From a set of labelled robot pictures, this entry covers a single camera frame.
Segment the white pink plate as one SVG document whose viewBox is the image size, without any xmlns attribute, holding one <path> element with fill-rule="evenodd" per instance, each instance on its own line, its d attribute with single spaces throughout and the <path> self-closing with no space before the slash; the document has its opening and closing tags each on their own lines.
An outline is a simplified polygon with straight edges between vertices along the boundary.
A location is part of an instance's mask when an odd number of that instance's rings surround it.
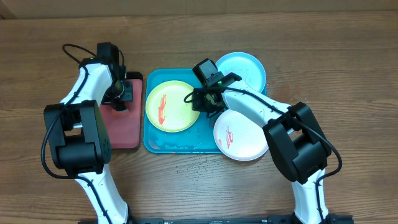
<svg viewBox="0 0 398 224">
<path fill-rule="evenodd" d="M 233 110 L 226 110 L 217 118 L 213 137 L 219 150 L 237 161 L 258 159 L 269 149 L 263 130 Z"/>
</svg>

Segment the yellow-green plate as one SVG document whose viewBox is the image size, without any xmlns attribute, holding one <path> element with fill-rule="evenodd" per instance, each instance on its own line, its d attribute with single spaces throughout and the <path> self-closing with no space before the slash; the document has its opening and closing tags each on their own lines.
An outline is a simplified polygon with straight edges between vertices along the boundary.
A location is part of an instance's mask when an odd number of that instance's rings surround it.
<svg viewBox="0 0 398 224">
<path fill-rule="evenodd" d="M 150 123 L 161 131 L 177 133 L 188 129 L 200 113 L 192 110 L 189 95 L 193 87 L 188 83 L 171 80 L 157 85 L 147 97 L 146 115 Z"/>
</svg>

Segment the light blue plate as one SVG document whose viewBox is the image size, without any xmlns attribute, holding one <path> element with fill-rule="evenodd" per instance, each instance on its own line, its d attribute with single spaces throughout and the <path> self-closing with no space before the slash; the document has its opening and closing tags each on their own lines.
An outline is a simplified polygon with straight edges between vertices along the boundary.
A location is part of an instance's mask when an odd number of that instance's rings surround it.
<svg viewBox="0 0 398 224">
<path fill-rule="evenodd" d="M 224 75 L 235 73 L 251 88 L 266 94 L 266 71 L 262 63 L 245 52 L 232 52 L 222 56 L 216 66 Z"/>
</svg>

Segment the dark green sponge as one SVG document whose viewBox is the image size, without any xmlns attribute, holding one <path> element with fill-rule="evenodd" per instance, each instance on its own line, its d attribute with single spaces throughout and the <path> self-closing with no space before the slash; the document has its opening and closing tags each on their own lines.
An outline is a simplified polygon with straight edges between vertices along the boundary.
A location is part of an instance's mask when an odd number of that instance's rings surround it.
<svg viewBox="0 0 398 224">
<path fill-rule="evenodd" d="M 124 103 L 113 105 L 113 109 L 118 113 L 128 113 L 129 110 Z"/>
</svg>

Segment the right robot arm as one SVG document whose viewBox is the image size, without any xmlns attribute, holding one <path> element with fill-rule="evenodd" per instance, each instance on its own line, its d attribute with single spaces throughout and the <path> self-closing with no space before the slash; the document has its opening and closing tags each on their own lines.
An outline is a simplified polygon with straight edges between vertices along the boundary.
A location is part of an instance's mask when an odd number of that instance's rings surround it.
<svg viewBox="0 0 398 224">
<path fill-rule="evenodd" d="M 214 83 L 205 80 L 183 100 L 209 118 L 229 109 L 262 128 L 276 168 L 292 183 L 294 221 L 327 222 L 322 183 L 332 146 L 305 103 L 290 106 L 272 100 L 235 73 L 218 75 Z"/>
</svg>

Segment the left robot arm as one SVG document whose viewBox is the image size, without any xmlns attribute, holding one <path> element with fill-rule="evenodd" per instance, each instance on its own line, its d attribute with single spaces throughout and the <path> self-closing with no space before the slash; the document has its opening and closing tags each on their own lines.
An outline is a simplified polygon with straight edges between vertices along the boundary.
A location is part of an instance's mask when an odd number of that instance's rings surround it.
<svg viewBox="0 0 398 224">
<path fill-rule="evenodd" d="M 124 56 L 110 42 L 77 61 L 79 77 L 69 94 L 44 109 L 46 133 L 41 163 L 55 179 L 75 180 L 88 196 L 97 223 L 134 223 L 109 168 L 112 149 L 100 106 L 124 111 L 132 101 Z"/>
</svg>

